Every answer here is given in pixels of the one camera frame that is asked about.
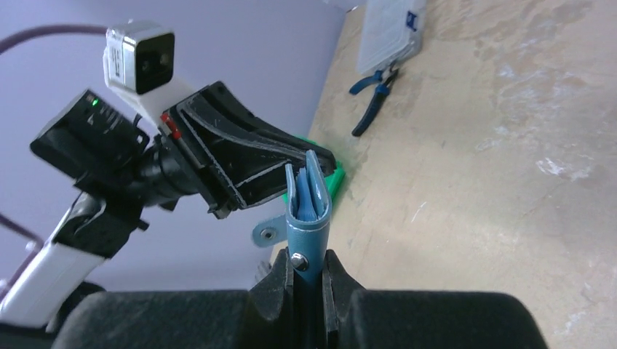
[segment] concrete floor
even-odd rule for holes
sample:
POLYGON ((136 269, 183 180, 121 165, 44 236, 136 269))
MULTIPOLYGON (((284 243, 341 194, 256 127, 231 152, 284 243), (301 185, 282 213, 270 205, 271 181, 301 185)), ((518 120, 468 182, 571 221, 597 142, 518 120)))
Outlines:
POLYGON ((311 131, 349 171, 330 233, 348 272, 507 292, 552 348, 617 348, 617 2, 429 0, 422 53, 355 139, 362 18, 311 131))

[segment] pliers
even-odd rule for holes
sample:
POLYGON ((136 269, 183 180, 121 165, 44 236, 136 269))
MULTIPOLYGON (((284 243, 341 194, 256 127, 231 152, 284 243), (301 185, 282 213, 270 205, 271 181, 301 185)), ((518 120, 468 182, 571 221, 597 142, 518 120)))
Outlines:
POLYGON ((376 71, 373 76, 363 78, 349 89, 349 93, 352 95, 357 95, 366 87, 372 84, 377 84, 375 94, 373 95, 364 116, 360 119, 360 122, 356 128, 351 131, 352 136, 360 137, 363 133, 365 133, 373 120, 375 120, 375 117, 379 113, 383 102, 386 101, 386 97, 390 95, 392 84, 396 81, 399 75, 399 69, 395 68, 395 64, 396 63, 392 63, 388 68, 388 77, 385 81, 383 80, 383 74, 385 71, 376 71))

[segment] camera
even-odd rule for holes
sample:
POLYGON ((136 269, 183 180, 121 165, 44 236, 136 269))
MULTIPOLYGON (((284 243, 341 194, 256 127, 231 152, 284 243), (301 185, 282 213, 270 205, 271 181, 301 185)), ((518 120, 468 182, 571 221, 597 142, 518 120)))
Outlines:
POLYGON ((175 34, 151 21, 135 21, 107 30, 108 77, 144 95, 173 77, 175 34))

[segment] plastic storage box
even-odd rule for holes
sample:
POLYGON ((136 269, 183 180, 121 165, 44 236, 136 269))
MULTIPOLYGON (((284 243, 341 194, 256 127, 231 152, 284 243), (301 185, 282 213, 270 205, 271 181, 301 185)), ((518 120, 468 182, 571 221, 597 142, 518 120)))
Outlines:
POLYGON ((425 20, 426 0, 368 0, 358 73, 373 75, 418 54, 425 20))

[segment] purple cable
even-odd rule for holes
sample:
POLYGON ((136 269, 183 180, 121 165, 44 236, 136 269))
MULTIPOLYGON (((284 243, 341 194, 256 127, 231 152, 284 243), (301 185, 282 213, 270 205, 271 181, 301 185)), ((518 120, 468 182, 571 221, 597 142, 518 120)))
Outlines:
POLYGON ((0 55, 8 51, 9 49, 22 44, 31 39, 39 38, 41 36, 55 35, 55 34, 97 34, 105 35, 107 33, 107 27, 101 25, 80 25, 80 24, 52 24, 41 25, 39 27, 32 27, 18 31, 17 33, 8 36, 0 41, 0 55))
MULTIPOLYGON (((40 38, 42 36, 50 36, 56 34, 97 34, 105 35, 107 33, 107 27, 101 25, 80 25, 80 24, 52 24, 41 25, 39 27, 32 27, 23 31, 18 31, 2 40, 0 40, 0 55, 8 51, 9 49, 16 47, 31 39, 40 38)), ((35 233, 30 232, 28 229, 13 222, 4 214, 0 213, 0 225, 8 228, 9 230, 27 238, 34 243, 34 248, 28 254, 26 259, 21 263, 19 268, 15 271, 15 274, 8 280, 7 284, 0 289, 0 302, 6 297, 7 293, 15 285, 15 282, 19 279, 23 271, 30 265, 34 257, 41 251, 44 245, 44 241, 35 233)))
POLYGON ((15 282, 17 282, 17 280, 19 279, 23 271, 28 267, 28 265, 30 265, 34 257, 36 257, 36 255, 39 253, 39 251, 41 251, 41 249, 43 248, 43 245, 45 244, 45 241, 43 241, 43 239, 40 236, 36 235, 35 233, 32 233, 28 229, 12 221, 10 218, 5 216, 1 212, 0 212, 0 225, 4 226, 10 231, 13 231, 23 236, 24 238, 34 243, 34 248, 32 248, 32 251, 28 254, 25 260, 21 263, 19 268, 17 268, 13 276, 11 276, 11 278, 7 281, 7 284, 2 289, 0 289, 0 302, 1 302, 4 299, 4 297, 7 295, 7 293, 9 293, 9 290, 11 289, 11 287, 15 285, 15 282))

